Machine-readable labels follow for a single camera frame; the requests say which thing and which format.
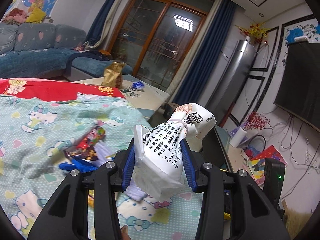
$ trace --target wooden door frame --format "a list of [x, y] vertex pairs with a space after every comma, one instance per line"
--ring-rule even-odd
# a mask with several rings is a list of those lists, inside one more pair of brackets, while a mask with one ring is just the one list
[[[112, 35], [112, 38], [110, 40], [110, 43], [109, 43], [109, 46], [108, 46], [108, 51], [111, 52], [112, 48], [113, 48], [113, 45], [115, 44], [115, 41], [116, 41], [116, 38], [121, 30], [121, 27], [123, 26], [127, 16], [129, 15], [129, 12], [130, 10], [132, 9], [134, 3], [135, 3], [136, 0], [131, 0], [131, 2], [126, 6], [126, 9], [123, 11], [123, 13], [121, 14], [121, 18], [120, 18], [120, 21], [118, 22], [114, 32], [113, 32], [113, 35]], [[136, 76], [138, 71], [139, 71], [139, 68], [140, 68], [140, 65], [142, 63], [142, 60], [147, 52], [147, 49], [156, 33], [156, 30], [158, 29], [164, 15], [166, 14], [169, 6], [174, 6], [174, 7], [177, 7], [177, 8], [180, 8], [180, 9], [183, 9], [183, 10], [186, 10], [186, 11], [189, 11], [191, 13], [194, 13], [196, 15], [199, 15], [201, 16], [201, 20], [199, 22], [199, 25], [197, 27], [197, 30], [196, 32], [193, 34], [191, 40], [189, 41], [183, 55], [182, 55], [182, 60], [179, 62], [174, 74], [173, 74], [173, 77], [175, 76], [175, 74], [177, 73], [177, 71], [179, 70], [180, 68], [180, 65], [181, 63], [183, 62], [183, 60], [185, 59], [187, 53], [189, 52], [192, 44], [194, 43], [194, 40], [196, 39], [199, 31], [201, 30], [203, 24], [204, 24], [204, 21], [206, 19], [206, 16], [208, 15], [207, 12], [203, 11], [203, 10], [200, 10], [194, 6], [191, 6], [191, 5], [188, 5], [188, 4], [185, 4], [183, 2], [179, 2], [179, 1], [175, 1], [175, 0], [153, 0], [153, 1], [158, 1], [158, 2], [163, 2], [165, 3], [165, 6], [162, 10], [162, 12], [160, 13], [157, 21], [155, 22], [155, 24], [153, 25], [153, 28], [151, 30], [151, 32], [149, 33], [146, 41], [145, 41], [145, 44], [143, 45], [142, 47], [142, 50], [140, 52], [140, 56], [135, 64], [135, 66], [132, 66], [133, 67], [133, 73], [132, 75], [133, 76]]]

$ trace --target blue gripper pad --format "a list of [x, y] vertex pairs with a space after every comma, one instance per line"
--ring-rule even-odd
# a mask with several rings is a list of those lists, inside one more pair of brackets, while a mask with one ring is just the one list
[[134, 144], [130, 144], [131, 148], [128, 148], [127, 151], [129, 151], [129, 155], [127, 158], [127, 162], [123, 169], [123, 177], [122, 177], [122, 184], [121, 187], [123, 191], [127, 189], [127, 187], [130, 185], [132, 172], [134, 168]]
[[182, 162], [183, 162], [183, 167], [184, 171], [187, 176], [187, 181], [189, 184], [189, 187], [191, 187], [192, 191], [195, 192], [197, 190], [197, 182], [196, 182], [196, 171], [192, 165], [189, 153], [190, 153], [190, 148], [185, 139], [182, 139], [180, 141], [181, 145], [181, 155], [182, 155]]

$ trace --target yellow cushion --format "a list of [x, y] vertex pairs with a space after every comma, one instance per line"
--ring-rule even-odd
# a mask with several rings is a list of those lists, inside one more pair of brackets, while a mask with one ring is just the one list
[[46, 15], [47, 14], [43, 10], [36, 7], [27, 17], [26, 23], [42, 23]]

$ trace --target sofa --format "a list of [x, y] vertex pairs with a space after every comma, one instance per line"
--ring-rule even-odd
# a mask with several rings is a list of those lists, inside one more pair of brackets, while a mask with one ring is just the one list
[[[50, 23], [0, 23], [0, 78], [51, 78], [64, 74], [70, 55], [79, 53], [86, 38], [84, 30]], [[103, 76], [112, 61], [78, 57], [72, 62], [71, 81]], [[124, 74], [132, 73], [128, 65]]]

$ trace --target white wall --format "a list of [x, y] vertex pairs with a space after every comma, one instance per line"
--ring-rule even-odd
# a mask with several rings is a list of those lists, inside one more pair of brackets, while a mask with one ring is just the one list
[[51, 14], [53, 24], [67, 24], [89, 31], [106, 0], [58, 0]]
[[[279, 45], [280, 33], [281, 33], [283, 24], [307, 15], [310, 15], [310, 14], [312, 14], [310, 8], [306, 3], [304, 3], [266, 22], [266, 27], [269, 27], [269, 28], [273, 28], [277, 26], [279, 27], [278, 37], [275, 41], [276, 31], [270, 32], [270, 35], [268, 37], [268, 42], [270, 44], [269, 55], [268, 55], [267, 47], [262, 49], [262, 52], [257, 57], [257, 61], [254, 67], [255, 68], [265, 67], [266, 59], [268, 59], [268, 61], [272, 63], [274, 62], [274, 59], [276, 58], [276, 50]], [[280, 122], [286, 122], [288, 120], [288, 113], [283, 111], [282, 109], [277, 108], [274, 112], [269, 113], [276, 108], [276, 106], [273, 104], [273, 101], [278, 92], [278, 89], [282, 80], [283, 72], [284, 72], [285, 63], [283, 62], [283, 60], [285, 59], [286, 52], [287, 52], [287, 47], [285, 46], [284, 40], [287, 36], [287, 29], [292, 30], [293, 28], [296, 28], [298, 25], [305, 26], [306, 24], [314, 24], [314, 26], [317, 26], [317, 21], [316, 19], [310, 19], [310, 20], [306, 20], [306, 21], [302, 21], [302, 22], [298, 22], [298, 23], [286, 26], [284, 28], [284, 39], [281, 44], [281, 50], [280, 50], [277, 67], [275, 69], [274, 76], [270, 83], [270, 87], [267, 93], [265, 94], [264, 99], [258, 109], [258, 113], [267, 113], [266, 116], [270, 119], [271, 126], [274, 126]], [[273, 57], [270, 58], [274, 41], [276, 42], [275, 51], [274, 51]], [[261, 90], [263, 90], [263, 88], [267, 83], [272, 67], [273, 67], [273, 64], [270, 64], [269, 70], [267, 72], [259, 72], [259, 71], [250, 72], [250, 75], [265, 77]], [[253, 97], [256, 94], [259, 84], [260, 83], [256, 82], [256, 80], [248, 80], [246, 84], [246, 88], [243, 89], [238, 101], [236, 102], [231, 112], [231, 114], [235, 116], [238, 119], [238, 121], [244, 115], [246, 109], [248, 109], [247, 101], [250, 103], [253, 100]], [[257, 100], [255, 100], [251, 109], [255, 107], [256, 102]], [[267, 147], [273, 144], [276, 147], [276, 149], [281, 153], [281, 155], [284, 157], [286, 162], [288, 163], [286, 167], [285, 176], [284, 176], [282, 196], [284, 196], [288, 191], [289, 192], [291, 191], [292, 187], [303, 176], [307, 168], [307, 166], [297, 165], [294, 162], [294, 160], [291, 158], [289, 149], [285, 149], [281, 147], [282, 140], [283, 140], [282, 145], [284, 147], [288, 147], [290, 144], [291, 130], [292, 130], [291, 128], [287, 136], [285, 136], [288, 126], [289, 124], [286, 124], [286, 123], [282, 125], [278, 125], [276, 128], [274, 128], [272, 136], [271, 136], [271, 133], [272, 133], [271, 129], [263, 130], [261, 132], [261, 134], [265, 136], [267, 139]], [[294, 141], [295, 138], [297, 137], [300, 126], [301, 126], [301, 121], [295, 118], [292, 141]], [[224, 128], [230, 131], [235, 127], [236, 125], [232, 122], [230, 118], [228, 118], [228, 121], [224, 125]], [[306, 138], [309, 141], [309, 149], [306, 143]], [[292, 146], [292, 156], [295, 158], [298, 164], [304, 164], [306, 150], [308, 149], [309, 153], [313, 156], [315, 154], [316, 148], [319, 143], [320, 143], [319, 133], [316, 132], [310, 126], [304, 124], [297, 138], [297, 141]], [[254, 145], [257, 148], [261, 149], [261, 143], [258, 143], [258, 140]], [[320, 165], [320, 150], [316, 155], [316, 162], [313, 165], [316, 165], [316, 166]], [[303, 179], [296, 186], [292, 194], [285, 198], [285, 201], [288, 207], [294, 208], [298, 212], [310, 212], [311, 210], [313, 211], [316, 208], [320, 199], [320, 182], [319, 181], [320, 181], [320, 174], [318, 174], [315, 169], [310, 169], [309, 172], [306, 173]]]
[[[226, 41], [222, 48], [223, 53], [227, 57], [231, 56], [236, 46], [236, 42], [244, 38], [244, 36], [240, 33], [238, 27], [236, 27], [236, 25], [245, 27], [245, 26], [250, 26], [251, 22], [253, 22], [252, 19], [244, 15], [244, 9], [241, 8], [240, 6], [237, 6], [235, 15], [233, 17], [233, 20], [229, 29], [228, 36], [226, 37]], [[205, 107], [212, 93], [214, 92], [221, 76], [223, 75], [226, 69], [227, 63], [228, 63], [228, 59], [222, 53], [220, 53], [217, 63], [207, 82], [207, 85], [204, 88], [199, 98], [199, 101], [198, 101], [199, 105]]]

